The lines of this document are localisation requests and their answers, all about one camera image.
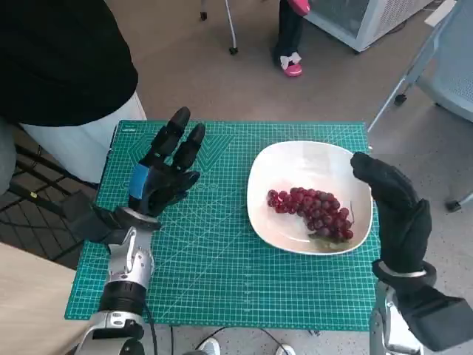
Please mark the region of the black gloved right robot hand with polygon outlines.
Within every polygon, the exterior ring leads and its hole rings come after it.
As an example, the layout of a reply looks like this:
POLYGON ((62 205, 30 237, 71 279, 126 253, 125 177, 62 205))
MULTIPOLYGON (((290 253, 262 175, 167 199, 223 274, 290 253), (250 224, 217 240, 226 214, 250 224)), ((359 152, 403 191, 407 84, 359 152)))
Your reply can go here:
POLYGON ((432 231, 429 201, 419 198, 398 168, 362 152, 350 159, 353 174, 369 185, 378 209, 380 258, 396 274, 424 270, 432 231))

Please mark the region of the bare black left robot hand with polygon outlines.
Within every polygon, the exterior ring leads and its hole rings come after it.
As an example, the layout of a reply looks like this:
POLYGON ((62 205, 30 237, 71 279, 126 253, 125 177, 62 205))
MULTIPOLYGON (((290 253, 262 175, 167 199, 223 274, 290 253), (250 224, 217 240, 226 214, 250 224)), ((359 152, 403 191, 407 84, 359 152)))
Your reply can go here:
POLYGON ((200 173, 192 171, 205 137, 205 126, 197 124, 180 142, 191 117, 188 107, 175 112, 138 161, 129 183, 128 207, 137 213, 157 217, 170 205, 188 195, 200 173))

